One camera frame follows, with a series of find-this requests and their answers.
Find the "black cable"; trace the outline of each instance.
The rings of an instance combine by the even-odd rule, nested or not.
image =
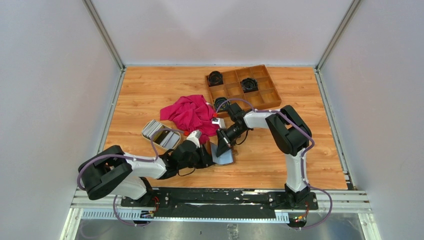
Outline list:
[[[286,204],[286,201],[283,201],[283,202],[281,202],[281,203],[279,203],[279,204],[277,204],[277,205],[275,205],[275,206],[270,206],[269,208],[270,208],[270,209],[276,209],[276,208],[278,208],[279,206],[284,205],[284,204]]]
[[[246,141],[246,139],[248,138],[249,130],[250,130],[250,129],[248,129],[248,130],[246,131],[246,135],[244,136],[243,141],[241,141],[240,143],[237,143],[237,139],[236,139],[235,145],[241,145],[242,143],[244,143],[244,142]]]
[[[192,173],[194,173],[196,171],[196,168],[195,167],[193,167],[193,171],[191,171],[191,172],[189,172],[189,173],[187,173],[187,174],[184,174],[184,175],[180,175],[180,169],[178,169],[178,176],[180,176],[180,177],[184,177],[184,176],[187,176],[187,175],[190,175],[190,174],[192,174]]]

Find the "metal base plate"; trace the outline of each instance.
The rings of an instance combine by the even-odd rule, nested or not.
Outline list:
[[[154,207],[153,197],[156,196],[159,206],[155,217],[217,219],[275,219],[275,210],[306,210],[306,202],[310,210],[318,209],[314,192],[294,208],[284,202],[285,194],[284,191],[257,192],[254,189],[161,187],[143,197],[151,198],[149,201],[126,197],[121,206]]]

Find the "wooden tray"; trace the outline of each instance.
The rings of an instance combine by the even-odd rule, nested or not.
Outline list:
[[[274,86],[273,80],[265,65],[250,66],[231,71],[221,72],[223,84],[209,86],[208,77],[204,76],[207,93],[210,103],[214,104],[215,99],[225,97],[227,99],[237,98],[250,102],[256,109],[263,110],[278,107],[281,98]],[[244,93],[241,81],[246,78],[253,78],[257,81],[257,91]],[[235,101],[243,110],[248,110],[249,106],[242,101]],[[220,118],[228,117],[227,112],[218,113]]]

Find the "metal frame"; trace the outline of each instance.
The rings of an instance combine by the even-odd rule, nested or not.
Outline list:
[[[125,67],[251,67],[252,64],[126,64]],[[267,67],[315,68],[315,64],[267,64]]]
[[[109,112],[107,114],[106,123],[104,125],[103,133],[101,134],[100,142],[98,144],[97,153],[100,153],[101,151],[103,151],[103,148],[105,146],[106,137],[108,136],[109,127],[111,126],[112,117],[114,116],[115,107],[117,105],[119,93],[121,92],[121,87],[122,87],[122,83],[124,81],[124,76],[126,72],[127,72],[127,68],[124,67],[124,69],[122,69],[120,73],[118,81],[116,82],[113,97],[109,105]]]
[[[124,70],[124,63],[122,62],[122,59],[117,51],[117,49],[115,48],[111,37],[108,34],[108,31],[106,31],[105,26],[103,25],[102,20],[100,19],[99,14],[96,11],[96,8],[94,7],[94,4],[91,0],[82,0],[82,2],[84,3],[85,7],[87,8],[88,13],[90,14],[95,26],[97,27],[101,37],[104,40],[104,43],[106,44],[107,48],[110,51],[110,54],[112,54],[113,59],[115,60],[116,64],[118,65],[119,69],[121,71]]]
[[[204,223],[261,223],[261,224],[288,224],[290,223],[287,212],[276,212],[276,218],[208,218],[208,217],[163,217],[142,218],[141,210],[125,207],[117,213],[122,220],[149,221],[149,222],[204,222]],[[116,220],[113,209],[84,208],[81,219],[84,220]]]
[[[122,62],[118,51],[115,49],[112,40],[110,39],[93,3],[91,0],[82,0],[84,2],[84,5],[86,6],[88,12],[90,13],[93,21],[95,22],[100,34],[103,37],[103,40],[105,41],[105,44],[109,48],[109,51],[111,52],[114,60],[116,61],[116,64],[121,69],[121,75],[119,77],[119,80],[116,83],[115,92],[113,94],[111,103],[110,103],[110,109],[109,113],[106,119],[105,127],[103,130],[103,134],[101,136],[101,139],[98,144],[97,151],[100,152],[106,141],[106,137],[109,131],[109,127],[112,121],[112,116],[115,111],[115,106],[118,100],[118,96],[122,87],[124,75],[126,73],[126,67],[124,63]],[[330,53],[332,52],[333,48],[337,44],[337,41],[339,40],[340,36],[342,35],[343,31],[345,30],[346,26],[348,25],[349,21],[352,19],[352,16],[358,9],[358,6],[360,5],[361,0],[352,0],[349,9],[347,10],[343,20],[341,21],[340,25],[338,26],[336,32],[334,33],[334,36],[332,37],[331,41],[329,42],[327,48],[325,49],[322,57],[320,58],[318,64],[314,66],[314,72],[315,77],[317,80],[317,84],[319,87],[319,91],[321,93],[321,97],[324,103],[325,112],[328,117],[328,121],[331,127],[331,131],[334,137],[334,143],[340,158],[340,163],[343,169],[343,172],[346,175],[346,182],[352,183],[354,185],[353,179],[350,176],[349,173],[349,164],[348,161],[345,158],[345,155],[343,153],[343,143],[339,138],[338,134],[338,126],[337,122],[334,119],[334,114],[332,111],[331,103],[329,99],[327,98],[326,94],[326,86],[323,81],[322,75],[321,75],[321,68],[326,63],[326,60],[328,59]],[[311,67],[308,66],[290,66],[290,67]],[[271,191],[281,191],[281,189],[256,189],[255,192],[271,192]],[[326,213],[329,208],[329,200],[328,197],[321,193],[320,191],[314,191],[316,193],[316,198],[318,200],[319,209],[318,210],[311,210],[311,212],[315,213]],[[333,213],[355,213],[358,214],[358,217],[361,222],[362,230],[364,233],[365,238],[368,240],[371,239],[381,239],[380,234],[377,229],[377,225],[374,221],[373,212],[371,210],[370,203],[368,201],[368,197],[365,191],[359,191],[359,190],[328,190],[330,193],[332,199],[333,199]],[[112,209],[113,204],[113,198],[114,195],[108,195],[105,198],[91,201],[88,199],[87,193],[85,191],[82,191],[80,189],[77,189],[74,195],[74,198],[72,200],[69,213],[65,222],[65,225],[62,230],[62,234],[60,236],[61,240],[73,240],[78,232],[78,227],[80,220],[82,218],[86,218],[87,216],[90,216],[90,219],[109,219],[105,218],[105,215],[102,213],[110,212]],[[140,211],[140,210],[153,210],[152,207],[126,207],[122,208],[121,210],[127,211],[129,213],[132,213],[133,211]],[[303,212],[303,210],[276,210],[276,214],[279,216],[284,213],[298,213]],[[166,217],[163,217],[163,219],[158,219],[159,221],[175,221],[176,219],[169,219]],[[179,221],[195,221],[195,222],[216,222],[216,219],[208,218],[208,219],[177,219]],[[238,219],[239,222],[254,222],[252,219]]]
[[[335,31],[334,35],[332,36],[330,42],[328,43],[327,48],[325,49],[324,53],[322,54],[321,58],[319,59],[319,62],[316,65],[317,70],[321,70],[323,68],[323,66],[326,63],[330,53],[332,52],[334,46],[336,45],[336,43],[339,40],[340,36],[342,35],[343,31],[346,29],[346,26],[351,21],[352,16],[355,14],[360,3],[361,3],[361,0],[353,0],[351,2],[349,8],[347,9],[346,14],[344,15],[343,19],[341,20],[340,24],[338,25],[338,28]]]

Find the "red wire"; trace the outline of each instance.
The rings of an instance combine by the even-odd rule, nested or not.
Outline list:
[[[159,209],[159,198],[155,196],[153,199],[154,199],[154,205],[156,206],[156,210],[154,212],[156,213]]]
[[[299,218],[300,217],[302,217],[302,218],[306,218],[306,216],[308,215],[308,213],[309,213],[309,203],[307,202],[307,201],[305,201],[305,204],[306,204],[306,212],[303,214],[303,215],[300,215],[299,216]]]

